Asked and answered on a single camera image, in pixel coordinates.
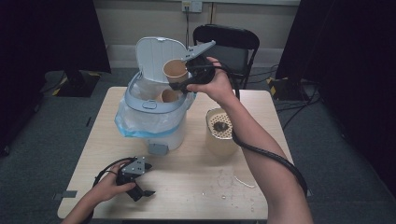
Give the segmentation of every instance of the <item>right hand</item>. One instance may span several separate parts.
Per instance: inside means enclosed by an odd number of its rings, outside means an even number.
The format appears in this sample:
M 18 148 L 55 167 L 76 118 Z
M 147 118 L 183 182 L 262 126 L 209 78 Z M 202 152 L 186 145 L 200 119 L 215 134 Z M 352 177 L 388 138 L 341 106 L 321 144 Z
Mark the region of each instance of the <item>right hand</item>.
M 213 65 L 221 66 L 217 59 L 211 57 L 207 57 L 207 59 L 212 62 Z M 227 74 L 224 70 L 218 68 L 215 70 L 215 76 L 212 81 L 208 84 L 190 84 L 187 86 L 187 90 L 204 92 L 220 105 L 225 104 L 227 100 L 234 97 L 233 88 L 231 87 Z

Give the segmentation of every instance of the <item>table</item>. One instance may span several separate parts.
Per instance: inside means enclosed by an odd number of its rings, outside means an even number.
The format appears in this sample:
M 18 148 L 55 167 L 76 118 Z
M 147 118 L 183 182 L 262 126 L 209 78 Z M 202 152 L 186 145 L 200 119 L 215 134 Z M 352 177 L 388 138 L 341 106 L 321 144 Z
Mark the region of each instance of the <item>table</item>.
M 267 219 L 268 207 L 248 169 L 242 150 L 230 157 L 217 157 L 205 147 L 205 115 L 219 107 L 206 94 L 198 93 L 187 111 L 182 145 L 166 156 L 148 154 L 146 141 L 125 138 L 114 118 L 125 87 L 110 88 L 81 153 L 67 190 L 76 198 L 63 198 L 58 216 L 65 218 L 92 187 L 93 179 L 111 162 L 145 156 L 153 167 L 137 178 L 143 189 L 155 190 L 151 197 L 134 202 L 126 193 L 100 203 L 93 218 L 109 219 Z M 241 90 L 241 102 L 280 144 L 288 159 L 290 151 L 268 91 Z

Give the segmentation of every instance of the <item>black curtain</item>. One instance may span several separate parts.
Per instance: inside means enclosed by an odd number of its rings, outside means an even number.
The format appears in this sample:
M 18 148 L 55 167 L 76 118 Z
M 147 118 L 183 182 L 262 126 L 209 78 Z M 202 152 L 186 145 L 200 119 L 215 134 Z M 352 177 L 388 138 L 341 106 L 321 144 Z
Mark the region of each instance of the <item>black curtain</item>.
M 396 195 L 396 2 L 302 0 L 276 73 L 320 83 L 347 139 Z

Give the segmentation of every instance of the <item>left hand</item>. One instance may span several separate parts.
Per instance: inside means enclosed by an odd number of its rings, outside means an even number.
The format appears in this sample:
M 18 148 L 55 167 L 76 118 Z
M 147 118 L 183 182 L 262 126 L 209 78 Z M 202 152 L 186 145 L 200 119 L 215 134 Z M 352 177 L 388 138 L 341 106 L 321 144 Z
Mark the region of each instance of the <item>left hand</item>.
M 117 194 L 133 189 L 136 183 L 127 183 L 120 186 L 116 184 L 117 173 L 120 167 L 127 162 L 121 161 L 112 166 L 110 172 L 87 193 L 87 196 L 92 197 L 96 203 L 101 203 L 112 199 Z

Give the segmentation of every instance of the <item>electrical outlet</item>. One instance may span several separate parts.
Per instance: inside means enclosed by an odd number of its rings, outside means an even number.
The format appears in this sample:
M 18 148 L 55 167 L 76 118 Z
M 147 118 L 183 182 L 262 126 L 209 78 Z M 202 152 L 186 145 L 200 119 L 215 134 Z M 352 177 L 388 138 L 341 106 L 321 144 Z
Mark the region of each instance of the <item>electrical outlet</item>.
M 189 12 L 192 11 L 191 1 L 181 1 L 181 11 L 187 11 L 186 8 Z
M 181 11 L 186 11 L 186 8 L 189 12 L 202 12 L 202 2 L 201 1 L 182 1 L 181 2 Z

